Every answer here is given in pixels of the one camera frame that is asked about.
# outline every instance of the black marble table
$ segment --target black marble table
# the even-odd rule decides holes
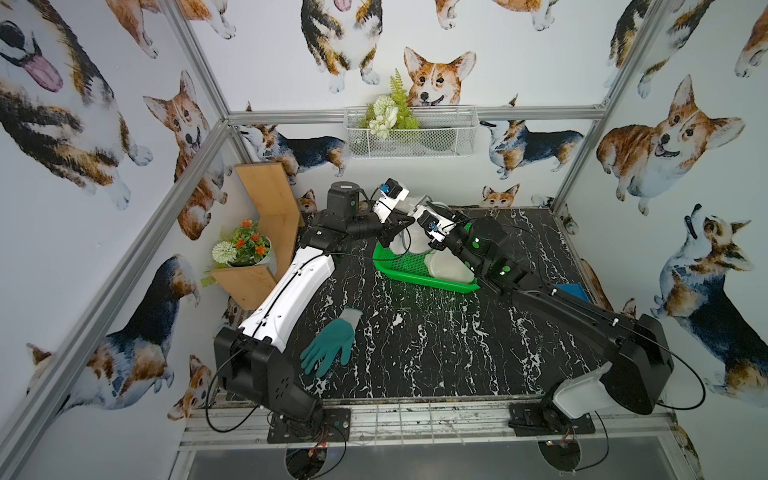
[[[516,260],[533,270],[540,264],[553,283],[582,281],[548,210],[466,213],[490,214],[507,225],[520,242]],[[375,246],[361,240],[344,251],[371,257]],[[344,306],[362,310],[349,363],[337,359],[322,379],[301,372],[303,386],[324,399],[534,395],[599,365],[589,347],[558,325],[482,289],[453,293],[390,280],[370,260],[334,261],[336,270],[310,300],[285,350],[299,372],[300,353]]]

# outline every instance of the dog tongue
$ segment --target dog tongue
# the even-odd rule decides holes
[[[341,12],[346,12],[352,8],[352,0],[333,0],[333,3],[336,4],[336,8]]]
[[[24,63],[24,69],[38,82],[38,85],[49,91],[59,91],[64,81],[56,68],[42,54],[36,54]]]

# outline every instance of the work glove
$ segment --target work glove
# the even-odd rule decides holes
[[[331,368],[333,360],[341,350],[341,364],[349,363],[352,355],[352,344],[355,342],[355,328],[362,316],[362,312],[353,308],[344,307],[344,311],[338,319],[333,320],[320,330],[315,339],[303,352],[301,352],[301,368],[309,375],[315,364],[322,360],[315,377],[320,378]]]

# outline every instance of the green mesh tray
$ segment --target green mesh tray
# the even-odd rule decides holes
[[[401,280],[403,282],[415,283],[416,285],[432,286],[457,293],[469,293],[480,288],[477,284],[477,279],[473,280],[472,283],[454,283],[432,278],[429,276],[427,266],[424,264],[424,257],[427,256],[427,253],[429,252],[420,253],[418,255],[406,253],[402,258],[393,262],[377,262],[374,260],[373,265],[375,265],[381,273],[384,273],[392,280]],[[397,257],[397,255],[392,253],[389,248],[382,247],[381,243],[376,244],[376,249],[373,251],[373,258],[387,260],[395,257]]]

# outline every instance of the wooden shelf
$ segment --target wooden shelf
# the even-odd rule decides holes
[[[254,310],[288,270],[303,222],[281,164],[238,165],[235,171],[259,211],[259,231],[272,243],[277,275],[272,276],[264,265],[223,268],[210,273],[240,306]]]

